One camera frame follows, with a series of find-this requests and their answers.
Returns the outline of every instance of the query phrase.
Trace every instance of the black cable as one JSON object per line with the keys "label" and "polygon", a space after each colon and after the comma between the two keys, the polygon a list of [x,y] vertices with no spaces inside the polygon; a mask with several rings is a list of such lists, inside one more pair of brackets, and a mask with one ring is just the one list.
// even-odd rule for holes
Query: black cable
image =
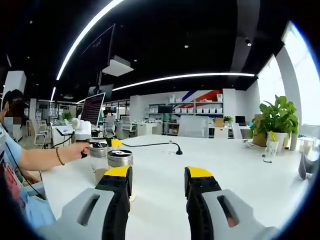
{"label": "black cable", "polygon": [[12,156],[12,159],[13,159],[13,161],[14,161],[14,163],[15,163],[15,165],[16,165],[16,167],[19,169],[19,171],[20,171],[20,173],[21,173],[21,175],[22,175],[22,177],[24,177],[24,179],[25,179],[25,181],[29,184],[29,186],[43,199],[43,200],[46,200],[32,185],[31,185],[31,183],[28,181],[28,179],[23,175],[23,173],[22,173],[22,171],[21,171],[21,169],[20,169],[20,167],[18,166],[18,164],[17,164],[17,162],[16,162],[16,159],[15,159],[15,157],[14,157],[14,155],[12,154],[12,152],[11,152],[11,150],[10,150],[10,148],[9,148],[9,146],[8,146],[8,144],[7,144],[7,142],[5,143],[5,145],[7,146],[7,148],[9,149],[9,151],[10,151],[10,154],[11,154],[11,156]]}
{"label": "black cable", "polygon": [[153,143],[153,144],[146,144],[146,145],[128,145],[128,144],[124,144],[124,143],[122,143],[122,144],[127,146],[127,147],[131,147],[131,148],[134,148],[134,147],[147,147],[147,146],[155,146],[155,145],[165,145],[165,144],[174,144],[174,145],[177,145],[177,147],[178,147],[178,151],[176,151],[175,154],[182,155],[182,151],[180,149],[180,146],[175,142],[162,142],[162,143]]}
{"label": "black cable", "polygon": [[65,141],[63,141],[63,142],[60,142],[60,143],[58,143],[58,144],[56,144],[56,145],[53,145],[51,148],[54,149],[56,146],[61,145],[61,144],[64,144],[66,141],[69,141],[69,140],[72,138],[72,136],[73,136],[73,134],[72,134],[67,140],[65,140]]}

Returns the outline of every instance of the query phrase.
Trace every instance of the person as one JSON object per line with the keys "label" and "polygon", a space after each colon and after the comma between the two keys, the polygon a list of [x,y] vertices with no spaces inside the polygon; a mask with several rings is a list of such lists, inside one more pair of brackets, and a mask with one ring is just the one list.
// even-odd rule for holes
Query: person
{"label": "person", "polygon": [[25,171],[44,171],[67,164],[72,160],[80,159],[81,152],[88,154],[90,145],[87,142],[77,142],[57,149],[23,149],[7,133],[6,123],[12,124],[12,121],[8,121],[6,118],[8,118],[7,116],[21,116],[24,105],[23,94],[19,90],[7,92],[2,99],[0,130],[5,134],[5,148],[0,159],[0,175],[4,177],[12,198],[18,204],[23,217],[30,226],[36,229],[52,224],[55,217],[46,200],[28,195],[13,170],[18,166],[23,173]]}

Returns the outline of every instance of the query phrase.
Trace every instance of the white flower pot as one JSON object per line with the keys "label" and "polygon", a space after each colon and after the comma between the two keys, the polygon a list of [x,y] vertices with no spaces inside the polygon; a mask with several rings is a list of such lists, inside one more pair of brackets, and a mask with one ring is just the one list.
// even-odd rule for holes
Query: white flower pot
{"label": "white flower pot", "polygon": [[[280,153],[282,148],[283,148],[283,145],[284,145],[284,140],[288,136],[288,133],[286,133],[286,132],[274,132],[274,135],[276,137],[276,140],[279,142],[279,145],[278,145],[278,148],[277,148],[276,152]],[[268,138],[267,139],[270,140],[270,141],[272,139],[269,132],[268,132]]]}

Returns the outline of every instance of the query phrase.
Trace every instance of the curved light strip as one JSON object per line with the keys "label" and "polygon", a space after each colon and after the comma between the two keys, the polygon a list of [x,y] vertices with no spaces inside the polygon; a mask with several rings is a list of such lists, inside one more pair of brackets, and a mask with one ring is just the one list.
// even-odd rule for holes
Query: curved light strip
{"label": "curved light strip", "polygon": [[159,82],[164,80],[170,80],[170,79],[182,79],[182,78],[192,78],[192,77],[207,77],[207,76],[243,76],[243,77],[254,77],[254,74],[250,73],[236,73],[236,72],[210,72],[210,73],[194,73],[194,74],[185,74],[185,75],[179,75],[179,76],[167,76],[162,78],[157,78],[153,80],[148,81],[141,81],[133,84],[129,84],[126,86],[121,86],[118,88],[114,88],[112,91],[117,91],[121,89],[126,89],[130,87],[134,87],[141,84],[149,84],[153,82]]}
{"label": "curved light strip", "polygon": [[115,6],[117,6],[119,3],[121,3],[123,0],[113,0],[112,2],[110,2],[107,6],[105,6],[97,15],[95,15],[94,18],[92,18],[92,20],[87,24],[87,26],[82,30],[82,32],[80,33],[80,35],[76,38],[76,40],[74,41],[74,43],[72,44],[68,54],[66,55],[61,68],[59,70],[59,73],[56,77],[56,80],[59,80],[67,63],[69,62],[72,54],[74,53],[74,51],[76,50],[76,48],[78,47],[79,43],[82,41],[82,39],[87,35],[87,33],[92,29],[92,27],[104,16],[106,15],[111,9],[113,9]]}

